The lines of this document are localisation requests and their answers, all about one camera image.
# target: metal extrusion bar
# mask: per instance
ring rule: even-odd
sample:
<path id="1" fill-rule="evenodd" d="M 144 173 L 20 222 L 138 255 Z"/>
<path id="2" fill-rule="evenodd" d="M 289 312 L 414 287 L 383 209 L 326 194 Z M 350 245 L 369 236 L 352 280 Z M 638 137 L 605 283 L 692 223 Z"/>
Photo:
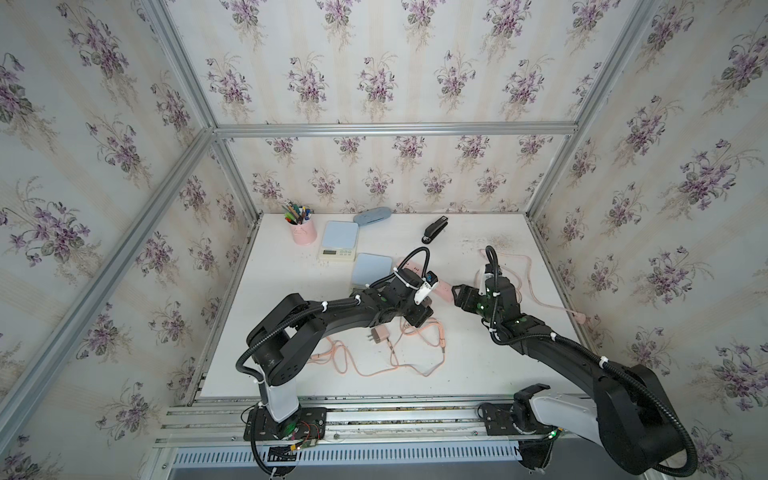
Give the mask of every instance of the metal extrusion bar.
<path id="1" fill-rule="evenodd" d="M 131 267 L 144 241 L 178 195 L 212 141 L 213 129 L 201 130 L 181 159 L 144 205 L 128 232 L 101 264 L 97 275 L 70 307 L 56 329 L 29 362 L 27 369 L 0 403 L 0 452 L 11 442 L 45 398 L 48 390 L 66 367 L 85 331 L 101 312 L 104 302 L 115 291 Z"/>
<path id="2" fill-rule="evenodd" d="M 203 376 L 203 371 L 207 371 L 208 366 L 210 365 L 210 359 L 213 358 L 214 352 L 216 352 L 221 332 L 227 321 L 227 317 L 230 314 L 232 302 L 235 300 L 235 294 L 237 294 L 237 287 L 240 285 L 240 279 L 243 278 L 246 263 L 248 263 L 248 258 L 250 258 L 250 251 L 253 249 L 253 239 L 256 237 L 256 232 L 259 230 L 261 219 L 262 217 L 259 216 L 258 220 L 253 223 L 243 241 L 243 252 L 240 254 L 240 259 L 237 261 L 237 268 L 230 277 L 230 282 L 227 284 L 227 289 L 224 291 L 223 302 L 220 304 L 219 311 L 214 319 L 214 325 L 203 346 L 203 352 L 195 365 L 190 386 L 187 387 L 187 392 L 182 399 L 181 403 L 186 404 L 187 406 L 192 406 L 192 402 L 197 394 L 197 387 Z"/>
<path id="3" fill-rule="evenodd" d="M 240 168 L 237 166 L 230 148 L 227 146 L 227 142 L 223 138 L 217 138 L 212 144 L 214 153 L 219 159 L 221 167 L 224 169 L 224 176 L 227 177 L 230 182 L 232 191 L 237 196 L 237 201 L 240 203 L 240 207 L 245 213 L 248 223 L 253 223 L 259 217 L 256 211 L 256 205 L 253 204 L 253 199 L 248 193 L 248 185 L 245 183 L 245 178 L 240 172 Z"/>
<path id="4" fill-rule="evenodd" d="M 165 0 L 142 0 L 165 55 L 181 84 L 185 98 L 191 99 L 193 112 L 204 127 L 215 127 L 216 118 L 210 109 L 203 88 L 197 80 L 181 36 L 171 19 Z"/>
<path id="5" fill-rule="evenodd" d="M 641 40 L 641 33 L 649 23 L 653 12 L 656 11 L 658 1 L 639 0 L 635 5 L 629 20 L 624 25 L 624 29 L 621 31 L 616 44 L 608 55 L 608 60 L 603 65 L 603 70 L 600 72 L 598 79 L 593 84 L 584 105 L 579 111 L 576 118 L 578 130 L 567 140 L 565 148 L 561 149 L 552 167 L 541 179 L 541 186 L 536 191 L 531 206 L 528 209 L 528 215 L 531 218 L 538 218 L 544 209 L 547 199 L 560 180 L 560 176 L 564 173 L 576 147 L 584 139 L 589 127 L 597 118 L 598 112 L 607 100 L 608 94 L 621 76 L 624 67 L 630 61 L 632 53 Z"/>
<path id="6" fill-rule="evenodd" d="M 265 124 L 220 125 L 218 137 L 391 137 L 396 135 L 573 134 L 571 121 L 493 121 L 416 124 Z"/>

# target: pink cable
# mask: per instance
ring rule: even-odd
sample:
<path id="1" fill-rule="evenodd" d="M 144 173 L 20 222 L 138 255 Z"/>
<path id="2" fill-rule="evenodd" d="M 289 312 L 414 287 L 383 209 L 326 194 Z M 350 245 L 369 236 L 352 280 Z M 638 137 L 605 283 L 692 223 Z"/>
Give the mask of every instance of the pink cable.
<path id="1" fill-rule="evenodd" d="M 484 259 L 486 259 L 486 261 L 488 261 L 488 258 L 485 256 L 485 250 L 479 250 L 479 252 L 480 252 L 480 255 Z M 533 293 L 533 282 L 531 282 L 531 268 L 533 266 L 533 259 L 530 258 L 528 255 L 515 255 L 513 253 L 499 253 L 499 252 L 497 252 L 497 255 L 504 255 L 505 257 L 521 257 L 521 258 L 525 258 L 525 275 L 528 278 L 528 291 L 531 292 L 531 298 L 533 299 L 534 302 L 536 302 L 537 304 L 539 304 L 541 306 L 545 306 L 547 308 L 553 308 L 553 309 L 556 309 L 556 310 L 563 310 L 565 312 L 573 313 L 574 319 L 576 320 L 576 323 L 578 323 L 579 325 L 584 325 L 587 322 L 587 316 L 584 315 L 581 312 L 576 312 L 574 310 L 570 310 L 570 309 L 564 308 L 562 306 L 549 305 L 548 303 L 540 302 L 539 299 L 536 298 L 536 295 Z M 518 279 L 518 281 L 522 285 L 522 279 L 518 276 L 517 273 L 515 273 L 512 270 L 510 270 L 508 267 L 506 267 L 504 265 L 500 264 L 499 266 L 501 268 L 503 268 L 504 270 L 507 270 L 512 275 L 514 275 L 515 278 Z"/>
<path id="2" fill-rule="evenodd" d="M 437 326 L 438 333 L 439 333 L 439 342 L 437 344 L 429 342 L 422 334 L 421 331 L 430 327 L 430 326 Z M 426 373 L 421 372 L 419 369 L 417 369 L 413 364 L 411 363 L 403 363 L 401 364 L 399 360 L 397 359 L 397 354 L 395 353 L 395 346 L 400 342 L 400 340 L 403 338 L 403 336 L 411 336 L 411 335 L 419 335 L 424 342 L 427 345 L 434 346 L 434 347 L 441 347 L 442 349 L 442 360 L 437 365 L 433 366 L 431 369 L 427 370 Z M 422 325 L 420 328 L 416 329 L 414 327 L 408 327 L 403 324 L 402 319 L 400 319 L 400 337 L 397 339 L 397 341 L 394 343 L 394 345 L 389 341 L 389 339 L 386 340 L 387 345 L 389 346 L 389 364 L 392 365 L 392 368 L 379 370 L 378 372 L 374 373 L 362 373 L 357 368 L 357 364 L 355 363 L 355 359 L 352 356 L 352 352 L 349 351 L 349 348 L 344 345 L 344 342 L 341 340 L 333 340 L 329 336 L 326 337 L 328 341 L 331 344 L 331 348 L 323 353 L 317 353 L 315 355 L 312 355 L 309 360 L 307 360 L 307 363 L 315 363 L 317 365 L 325 365 L 328 362 L 333 363 L 333 368 L 340 374 L 345 375 L 347 371 L 349 371 L 349 363 L 352 363 L 352 367 L 355 369 L 355 372 L 357 372 L 360 376 L 374 376 L 378 375 L 380 373 L 384 372 L 392 372 L 394 370 L 397 370 L 399 368 L 403 367 L 409 367 L 413 369 L 416 373 L 418 373 L 421 376 L 427 377 L 434 373 L 437 368 L 439 368 L 442 364 L 445 363 L 445 330 L 442 327 L 442 324 L 435 318 L 428 318 L 424 325 Z M 336 353 L 342 350 L 344 352 L 344 370 L 341 370 L 339 368 L 339 365 L 336 363 Z"/>

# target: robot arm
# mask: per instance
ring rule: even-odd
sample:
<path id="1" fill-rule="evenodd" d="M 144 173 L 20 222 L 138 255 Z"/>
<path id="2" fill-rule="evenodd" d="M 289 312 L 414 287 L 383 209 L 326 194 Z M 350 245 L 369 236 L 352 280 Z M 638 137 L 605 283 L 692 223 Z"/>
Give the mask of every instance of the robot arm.
<path id="1" fill-rule="evenodd" d="M 426 254 L 421 276 L 404 268 L 420 251 Z M 602 444 L 620 467 L 634 475 L 649 468 L 673 476 L 692 475 L 697 467 L 695 446 L 656 375 L 642 365 L 628 368 L 609 362 L 579 343 L 558 336 L 540 319 L 521 313 L 515 287 L 501 276 L 495 251 L 492 247 L 486 251 L 491 262 L 485 268 L 485 291 L 455 286 L 455 305 L 480 315 L 494 343 L 511 346 L 543 362 L 590 397 L 547 394 L 544 391 L 549 387 L 538 384 L 515 394 L 515 403 L 508 412 L 496 408 L 494 415 L 510 416 L 520 432 L 550 432 L 552 425 L 568 428 Z M 287 422 L 299 404 L 295 392 L 283 395 L 280 403 L 288 407 L 276 415 L 269 402 L 270 391 L 288 390 L 324 336 L 354 327 L 374 327 L 396 316 L 404 316 L 418 328 L 432 315 L 427 295 L 438 279 L 427 271 L 428 263 L 429 250 L 420 247 L 394 273 L 364 290 L 356 290 L 348 299 L 305 301 L 292 293 L 251 331 L 247 337 L 249 348 L 237 360 L 236 368 L 259 383 L 262 403 L 274 422 Z M 289 327 L 296 329 L 293 336 L 285 331 Z M 263 375 L 244 365 L 248 358 L 261 367 Z M 286 401 L 289 396 L 293 397 L 291 402 Z M 682 449 L 687 453 L 684 467 L 659 465 Z"/>

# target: purple flower pattern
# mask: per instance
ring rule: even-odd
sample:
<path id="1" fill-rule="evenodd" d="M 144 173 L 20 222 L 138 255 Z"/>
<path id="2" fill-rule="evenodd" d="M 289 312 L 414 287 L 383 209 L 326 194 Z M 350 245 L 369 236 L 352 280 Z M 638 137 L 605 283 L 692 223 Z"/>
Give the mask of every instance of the purple flower pattern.
<path id="1" fill-rule="evenodd" d="M 398 151 L 398 156 L 395 157 L 395 166 L 400 167 L 403 173 L 406 170 L 413 171 L 414 167 L 419 164 L 419 159 L 424 153 L 424 147 L 426 147 L 424 137 L 416 137 L 415 135 L 395 137 L 395 144 L 392 145 L 392 149 Z"/>
<path id="2" fill-rule="evenodd" d="M 340 213 L 359 214 L 365 209 L 366 209 L 365 204 L 361 204 L 357 200 L 344 200 L 344 207 L 342 207 Z"/>
<path id="3" fill-rule="evenodd" d="M 362 179 L 362 182 L 368 188 L 368 195 L 370 195 L 371 201 L 381 205 L 387 198 L 387 188 L 395 183 L 395 179 L 392 178 L 389 172 L 385 172 L 379 167 L 371 167 L 368 169 L 368 175 Z"/>
<path id="4" fill-rule="evenodd" d="M 541 179 L 544 177 L 544 173 L 540 173 L 538 177 L 531 180 L 528 186 L 525 188 L 525 197 L 522 200 L 514 202 L 511 199 L 504 199 L 498 201 L 498 205 L 491 209 L 492 212 L 519 212 L 525 210 L 528 206 L 528 202 L 533 198 L 533 194 L 536 191 L 536 187 L 541 183 Z"/>
<path id="5" fill-rule="evenodd" d="M 536 227 L 536 232 L 543 241 L 549 241 L 549 236 L 551 235 L 552 230 L 549 228 L 547 214 L 541 214 L 539 218 L 534 220 L 534 227 Z"/>
<path id="6" fill-rule="evenodd" d="M 695 2 L 691 0 L 669 0 L 659 7 L 658 12 L 650 23 L 653 31 L 643 43 L 636 61 L 644 61 L 637 72 L 649 70 L 658 64 L 658 56 L 662 49 L 672 41 L 680 30 L 688 31 L 694 23 Z"/>
<path id="7" fill-rule="evenodd" d="M 524 113 L 528 113 L 526 107 L 536 102 L 536 95 L 544 90 L 544 66 L 552 59 L 546 55 L 536 62 L 520 60 L 518 70 L 509 76 L 504 92 L 509 94 L 509 99 L 502 103 L 502 115 L 506 121 L 515 121 Z"/>
<path id="8" fill-rule="evenodd" d="M 371 121 L 381 121 L 389 111 L 387 102 L 395 100 L 397 84 L 389 64 L 396 58 L 397 55 L 387 52 L 378 61 L 374 61 L 373 57 L 362 60 L 365 67 L 360 72 L 357 89 L 366 93 L 362 101 L 362 112 L 367 112 Z"/>
<path id="9" fill-rule="evenodd" d="M 210 290 L 208 290 L 208 294 L 206 295 L 206 299 L 205 299 L 205 305 L 200 310 L 200 316 L 203 317 L 203 320 L 205 321 L 205 325 L 209 329 L 213 328 L 214 326 L 216 315 L 219 314 L 220 305 L 221 305 L 221 298 L 219 298 L 218 296 L 211 295 Z"/>
<path id="10" fill-rule="evenodd" d="M 737 36 L 736 45 L 731 47 L 728 60 L 731 66 L 723 70 L 720 78 L 712 79 L 712 89 L 704 98 L 712 97 L 715 105 L 704 112 L 722 114 L 726 108 L 736 107 L 737 95 L 746 97 L 746 87 L 763 76 L 768 67 L 768 35 L 760 35 L 768 29 L 768 15 L 763 16 L 755 30 Z"/>
<path id="11" fill-rule="evenodd" d="M 194 219 L 198 224 L 208 223 L 210 218 L 210 202 L 205 201 L 207 194 L 203 190 L 203 182 L 197 178 L 197 175 L 192 175 L 187 178 L 187 183 L 184 188 L 179 192 L 179 199 L 181 204 L 184 205 L 184 211 L 192 209 Z"/>
<path id="12" fill-rule="evenodd" d="M 693 289 L 694 277 L 697 273 L 714 278 L 704 262 L 688 260 L 689 252 L 682 246 L 674 253 L 662 250 L 658 257 L 648 259 L 653 271 L 641 273 L 634 278 L 637 287 L 633 295 L 638 295 L 641 303 L 652 303 L 661 299 L 664 304 L 672 303 L 676 298 L 685 300 L 687 292 Z"/>
<path id="13" fill-rule="evenodd" d="M 475 71 L 472 70 L 474 59 L 464 59 L 464 55 L 457 51 L 454 54 L 449 50 L 443 58 L 443 66 L 435 70 L 437 82 L 440 84 L 440 106 L 448 105 L 448 112 L 451 113 L 462 103 L 462 89 L 467 82 L 475 79 Z"/>
<path id="14" fill-rule="evenodd" d="M 288 90 L 299 94 L 296 100 L 296 112 L 303 114 L 306 121 L 318 121 L 320 112 L 325 109 L 320 106 L 321 101 L 326 101 L 325 75 L 318 70 L 317 63 L 322 55 L 309 54 L 305 61 L 298 57 L 292 57 L 290 64 L 296 68 L 288 72 Z"/>
<path id="15" fill-rule="evenodd" d="M 360 143 L 365 139 L 365 137 L 334 137 L 333 143 L 339 145 L 339 156 L 351 167 L 357 163 Z"/>
<path id="16" fill-rule="evenodd" d="M 336 172 L 328 172 L 325 168 L 313 168 L 310 185 L 317 191 L 320 201 L 327 205 L 333 203 L 336 194 L 333 192 L 336 185 L 341 184 L 341 180 L 336 176 Z"/>
<path id="17" fill-rule="evenodd" d="M 253 191 L 261 195 L 261 200 L 267 206 L 276 211 L 282 211 L 280 202 L 283 199 L 283 188 L 275 179 L 275 172 L 267 171 L 264 174 L 253 174 L 251 186 Z"/>
<path id="18" fill-rule="evenodd" d="M 83 5 L 72 8 L 63 2 L 56 9 L 69 21 L 69 41 L 78 50 L 83 66 L 97 65 L 101 70 L 101 85 L 109 92 L 112 101 L 117 103 L 119 97 L 133 110 L 138 104 L 134 88 L 136 78 L 129 77 L 125 70 L 128 59 L 120 51 L 120 39 Z"/>
<path id="19" fill-rule="evenodd" d="M 29 435 L 19 435 L 16 445 L 21 448 L 29 441 Z M 33 462 L 32 455 L 26 452 L 9 452 L 3 462 L 0 478 L 2 480 L 58 480 L 61 470 L 58 462 L 49 463 L 48 457 Z"/>
<path id="20" fill-rule="evenodd" d="M 661 97 L 654 95 L 648 107 L 642 107 L 628 122 L 630 133 L 622 138 L 614 151 L 617 152 L 614 164 L 626 167 L 634 163 L 635 154 L 645 155 L 648 149 L 658 144 L 661 135 L 667 129 L 667 119 L 670 114 L 683 111 L 677 101 L 662 103 Z"/>
<path id="21" fill-rule="evenodd" d="M 402 9 L 408 12 L 406 18 L 406 39 L 408 43 L 415 43 L 416 50 L 427 45 L 429 29 L 432 28 L 432 16 L 435 14 L 438 1 L 445 3 L 445 0 L 408 0 L 401 2 Z"/>
<path id="22" fill-rule="evenodd" d="M 430 167 L 427 170 L 427 174 L 422 178 L 422 185 L 424 185 L 424 197 L 432 205 L 438 203 L 442 199 L 443 190 L 451 182 L 450 173 L 443 173 L 440 167 Z"/>
<path id="23" fill-rule="evenodd" d="M 204 270 L 208 276 L 216 276 L 219 273 L 219 263 L 214 252 L 210 249 L 210 238 L 201 237 L 198 241 L 192 241 L 192 247 L 187 248 L 192 257 L 192 266 L 195 270 Z"/>
<path id="24" fill-rule="evenodd" d="M 586 294 L 590 298 L 595 298 L 600 292 L 616 293 L 619 291 L 619 283 L 624 283 L 616 270 L 619 268 L 618 260 L 614 259 L 614 254 L 609 253 L 605 258 L 595 259 L 592 267 L 592 273 L 584 281 Z"/>
<path id="25" fill-rule="evenodd" d="M 587 327 L 587 333 L 589 338 L 594 342 L 594 345 L 601 349 L 606 340 L 614 341 L 614 337 L 611 335 L 611 329 L 603 325 L 603 320 L 598 314 L 587 317 L 587 322 L 584 324 Z"/>
<path id="26" fill-rule="evenodd" d="M 227 262 L 230 264 L 230 268 L 234 269 L 237 266 L 237 261 L 240 260 L 240 254 L 243 252 L 243 248 L 240 245 L 233 245 L 227 250 L 224 255 L 227 258 Z"/>
<path id="27" fill-rule="evenodd" d="M 16 182 L 16 205 L 0 208 L 0 227 L 23 230 L 18 235 L 9 234 L 11 246 L 4 252 L 24 253 L 30 267 L 52 257 L 56 263 L 55 276 L 70 284 L 78 276 L 87 278 L 96 274 L 101 265 L 98 243 L 87 243 L 90 229 L 78 222 L 79 210 L 68 208 L 62 202 L 46 201 L 33 197 L 42 185 L 34 185 L 37 177 L 30 178 L 24 190 L 21 181 Z"/>
<path id="28" fill-rule="evenodd" d="M 187 112 L 187 106 L 181 94 L 168 83 L 169 77 L 170 72 L 161 72 L 160 81 L 152 84 L 150 89 L 157 99 L 155 107 L 157 113 L 163 118 L 163 125 L 173 125 L 176 140 L 179 145 L 186 147 L 194 139 L 194 129 L 190 125 L 192 117 Z"/>
<path id="29" fill-rule="evenodd" d="M 475 184 L 478 186 L 478 199 L 482 200 L 484 204 L 488 203 L 496 190 L 506 183 L 507 179 L 504 173 L 496 170 L 496 167 L 486 168 L 482 177 L 475 179 Z"/>
<path id="30" fill-rule="evenodd" d="M 731 152 L 731 143 L 722 138 L 708 151 L 694 151 L 694 159 L 680 166 L 685 180 L 671 184 L 661 197 L 666 197 L 660 212 L 669 211 L 670 219 L 685 216 L 688 220 L 691 209 L 705 211 L 712 200 L 727 200 L 728 192 L 736 185 L 736 172 L 742 161 L 751 167 L 765 162 L 756 156 L 757 150 Z"/>
<path id="31" fill-rule="evenodd" d="M 414 214 L 418 210 L 417 205 L 419 205 L 419 202 L 416 200 L 411 200 L 407 203 L 397 202 L 395 204 L 395 209 L 392 210 L 392 212 L 394 214 Z"/>
<path id="32" fill-rule="evenodd" d="M 699 386 L 708 402 L 720 403 L 724 409 L 731 401 L 741 412 L 767 407 L 768 344 L 752 349 L 733 342 L 730 346 L 715 346 L 715 350 L 723 357 L 722 364 L 704 361 L 692 365 L 703 374 L 694 378 L 691 385 Z"/>
<path id="33" fill-rule="evenodd" d="M 320 10 L 326 13 L 326 22 L 323 24 L 323 28 L 328 32 L 328 41 L 331 41 L 331 38 L 336 38 L 339 42 L 339 51 L 342 51 L 345 46 L 349 45 L 349 40 L 352 37 L 349 16 L 352 14 L 353 0 L 319 0 L 315 3 Z"/>
<path id="34" fill-rule="evenodd" d="M 180 402 L 187 394 L 187 390 L 192 384 L 192 378 L 195 373 L 195 358 L 193 356 L 184 360 L 181 366 L 170 373 L 170 381 L 165 386 L 174 392 L 174 399 Z"/>
<path id="35" fill-rule="evenodd" d="M 531 0 L 488 0 L 490 8 L 483 20 L 491 22 L 492 29 L 485 34 L 480 52 L 488 52 L 488 63 L 500 61 L 512 50 L 512 37 L 519 37 L 523 21 L 531 17 Z"/>
<path id="36" fill-rule="evenodd" d="M 554 140 L 551 135 L 523 135 L 518 140 L 520 145 L 520 152 L 518 153 L 517 162 L 522 164 L 520 167 L 530 165 L 536 160 L 536 154 L 544 147 L 544 144 L 550 144 Z"/>
<path id="37" fill-rule="evenodd" d="M 555 269 L 558 271 L 558 275 L 563 280 L 566 288 L 569 290 L 576 288 L 576 275 L 574 274 L 574 261 L 572 258 L 567 258 L 565 261 L 560 260 Z"/>
<path id="38" fill-rule="evenodd" d="M 578 79 L 578 85 L 576 85 L 576 88 L 571 92 L 572 94 L 576 95 L 576 101 L 568 105 L 568 112 L 566 114 L 568 117 L 575 118 L 576 114 L 578 114 L 579 110 L 581 110 L 581 105 L 584 103 L 584 99 L 592 89 L 592 84 L 598 77 L 598 73 L 600 72 L 600 67 L 602 65 L 603 62 L 599 61 L 592 66 L 592 69 L 586 76 Z"/>
<path id="39" fill-rule="evenodd" d="M 601 222 L 607 225 L 607 229 L 602 233 L 612 237 L 621 231 L 621 227 L 627 223 L 637 225 L 643 220 L 640 213 L 648 210 L 645 204 L 640 202 L 642 192 L 639 187 L 634 186 L 634 182 L 627 185 L 623 190 L 616 190 L 614 198 L 611 201 L 611 208 L 605 212 L 605 217 Z"/>
<path id="40" fill-rule="evenodd" d="M 163 288 L 167 288 L 166 282 L 175 285 L 179 276 L 179 269 L 176 266 L 179 259 L 178 257 L 173 259 L 170 257 L 174 254 L 174 249 L 168 244 L 166 237 L 166 235 L 156 231 L 152 237 L 147 238 L 144 243 L 144 250 L 138 254 L 134 261 L 141 268 L 144 276 L 153 270 L 155 280 Z"/>
<path id="41" fill-rule="evenodd" d="M 563 240 L 560 243 L 560 248 L 568 248 L 573 240 L 583 240 L 584 232 L 587 229 L 587 224 L 584 223 L 584 212 L 581 211 L 581 207 L 576 207 L 572 212 L 566 212 L 565 225 L 560 231 L 560 238 Z"/>
<path id="42" fill-rule="evenodd" d="M 6 349 L 3 346 L 3 350 L 0 350 L 0 400 L 8 395 L 8 391 L 16 383 L 18 377 L 24 373 L 24 361 L 17 360 L 14 357 L 21 349 L 22 343 L 18 342 L 11 349 Z"/>
<path id="43" fill-rule="evenodd" d="M 221 94 L 220 105 L 224 114 L 232 117 L 237 123 L 247 123 L 253 112 L 246 107 L 246 104 L 250 103 L 248 91 L 251 86 L 245 81 L 245 77 L 235 69 L 235 64 L 239 62 L 239 55 L 224 55 L 221 61 L 216 58 L 207 58 L 205 63 L 212 67 L 212 70 L 208 71 L 205 78 L 208 80 L 208 89 Z"/>
<path id="44" fill-rule="evenodd" d="M 576 15 L 573 21 L 573 28 L 569 28 L 568 40 L 566 45 L 574 42 L 574 51 L 583 50 L 590 42 L 590 37 L 598 22 L 605 16 L 611 7 L 619 6 L 621 0 L 584 0 L 575 2 L 571 8 Z"/>
<path id="45" fill-rule="evenodd" d="M 119 349 L 125 349 L 128 355 L 131 354 L 132 338 L 128 335 L 128 331 L 121 331 L 114 325 L 109 313 L 111 309 L 112 304 L 107 303 L 104 310 L 98 314 L 96 322 L 80 343 L 80 348 L 74 356 L 76 359 L 87 359 L 93 354 L 102 357 L 99 363 L 107 360 L 117 363 Z"/>
<path id="46" fill-rule="evenodd" d="M 299 141 L 298 137 L 267 138 L 265 141 L 272 147 L 272 155 L 278 164 L 293 165 L 293 142 Z"/>
<path id="47" fill-rule="evenodd" d="M 728 480 L 729 478 L 746 480 L 744 472 L 736 463 L 741 452 L 738 452 L 736 447 L 732 445 L 733 432 L 723 429 L 711 432 L 703 426 L 697 425 L 690 430 L 690 436 L 693 437 L 696 446 L 699 472 L 719 480 Z M 721 445 L 722 442 L 717 437 L 727 442 L 722 444 L 725 446 Z"/>
<path id="48" fill-rule="evenodd" d="M 219 207 L 219 218 L 225 220 L 230 227 L 237 230 L 240 221 L 237 218 L 237 209 L 235 209 L 235 197 L 230 193 L 219 194 L 216 199 L 216 205 Z"/>
<path id="49" fill-rule="evenodd" d="M 259 23 L 260 3 L 266 0 L 219 0 L 221 6 L 232 12 L 232 19 L 235 22 L 240 41 L 246 38 L 253 43 L 253 50 L 256 50 L 263 44 L 264 34 L 261 31 L 262 25 Z"/>
<path id="50" fill-rule="evenodd" d="M 172 342 L 174 346 L 184 346 L 184 340 L 192 338 L 192 328 L 181 318 L 180 308 L 181 303 L 169 302 L 162 312 L 152 312 L 153 319 L 147 325 L 157 334 L 157 345 Z"/>
<path id="51" fill-rule="evenodd" d="M 627 357 L 649 369 L 659 370 L 662 376 L 669 375 L 673 360 L 667 352 L 669 340 L 662 337 L 664 329 L 661 327 L 656 327 L 650 332 L 641 326 L 638 327 L 634 336 L 635 343 L 627 344 Z"/>
<path id="52" fill-rule="evenodd" d="M 579 145 L 576 149 L 574 163 L 571 164 L 571 169 L 568 171 L 568 178 L 571 179 L 568 188 L 576 188 L 584 175 L 594 173 L 594 169 L 597 168 L 598 161 L 600 161 L 600 157 L 594 152 L 595 148 L 595 143 L 591 138 L 588 138 L 584 144 Z"/>
<path id="53" fill-rule="evenodd" d="M 141 393 L 144 384 L 141 382 L 135 382 L 131 386 L 126 384 L 123 384 L 120 398 L 105 405 L 102 408 L 104 415 L 95 423 L 99 430 L 104 430 L 109 435 L 107 437 L 109 446 L 112 442 L 125 438 L 126 433 L 135 433 L 135 438 L 146 435 L 149 422 L 160 421 L 160 408 L 153 401 L 148 402 Z"/>
<path id="54" fill-rule="evenodd" d="M 464 171 L 472 171 L 477 165 L 480 165 L 480 159 L 485 156 L 485 149 L 490 146 L 491 139 L 485 135 L 462 135 L 456 145 L 456 150 L 461 151 L 461 155 L 456 159 L 456 167 Z"/>
<path id="55" fill-rule="evenodd" d="M 112 122 L 98 118 L 93 125 L 87 122 L 85 125 L 88 133 L 98 142 L 96 158 L 99 161 L 119 165 L 120 170 L 126 173 L 125 180 L 130 180 L 136 188 L 152 188 L 150 165 L 136 151 L 136 131 L 132 126 L 119 121 L 118 116 Z"/>
<path id="56" fill-rule="evenodd" d="M 0 65 L 0 122 L 8 125 L 4 130 L 6 134 L 18 134 L 19 140 L 28 149 L 32 150 L 32 145 L 40 138 L 53 151 L 57 136 L 51 129 L 53 120 L 41 118 L 38 114 L 43 112 L 43 107 L 34 105 L 27 98 L 27 90 L 19 83 L 16 74 L 24 70 L 24 65 L 14 55 L 6 53 L 3 56 Z"/>

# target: metal plate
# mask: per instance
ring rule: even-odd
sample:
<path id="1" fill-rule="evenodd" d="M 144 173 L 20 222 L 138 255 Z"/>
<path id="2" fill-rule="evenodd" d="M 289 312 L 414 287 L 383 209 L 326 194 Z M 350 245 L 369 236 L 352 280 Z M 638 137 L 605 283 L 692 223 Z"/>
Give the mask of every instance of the metal plate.
<path id="1" fill-rule="evenodd" d="M 321 439 L 326 434 L 326 409 L 301 409 L 300 417 L 296 421 L 296 430 L 290 439 Z M 243 433 L 243 440 L 250 442 L 251 425 L 256 422 L 256 441 L 279 440 L 279 435 L 274 435 L 277 429 L 275 421 L 267 413 L 266 407 L 259 407 L 248 412 L 248 423 Z"/>

